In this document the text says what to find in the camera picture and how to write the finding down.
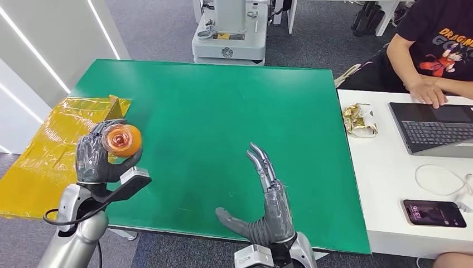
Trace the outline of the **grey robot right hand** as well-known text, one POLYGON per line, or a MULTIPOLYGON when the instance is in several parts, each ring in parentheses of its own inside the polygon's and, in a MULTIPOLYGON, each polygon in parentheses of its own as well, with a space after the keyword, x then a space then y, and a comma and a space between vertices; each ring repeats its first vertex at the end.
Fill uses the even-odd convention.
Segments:
POLYGON ((253 244, 268 246, 285 243, 296 235, 285 186, 277 179, 273 165, 261 147, 251 142, 246 155, 259 175, 264 195, 264 215, 254 222, 246 222, 222 207, 216 208, 215 214, 223 226, 253 244))

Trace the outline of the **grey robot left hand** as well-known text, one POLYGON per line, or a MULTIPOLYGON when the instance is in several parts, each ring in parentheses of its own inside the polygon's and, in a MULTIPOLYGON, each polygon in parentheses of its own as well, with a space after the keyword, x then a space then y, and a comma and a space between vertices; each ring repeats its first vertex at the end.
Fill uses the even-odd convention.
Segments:
POLYGON ((112 164, 108 161, 108 151, 102 144, 103 132, 107 127, 126 123, 127 120, 124 118, 105 120, 95 125, 89 134, 80 138, 75 159, 78 182, 116 183, 122 174, 138 164, 142 156, 141 148, 122 163, 112 164))

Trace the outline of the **person's right hand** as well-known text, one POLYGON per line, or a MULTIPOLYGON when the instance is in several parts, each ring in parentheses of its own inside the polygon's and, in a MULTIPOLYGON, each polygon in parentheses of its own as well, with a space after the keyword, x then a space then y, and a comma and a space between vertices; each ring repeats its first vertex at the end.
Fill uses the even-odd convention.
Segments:
POLYGON ((429 104, 437 109, 447 103, 443 91, 432 82, 423 78, 414 79, 404 84, 412 99, 420 103, 429 104))

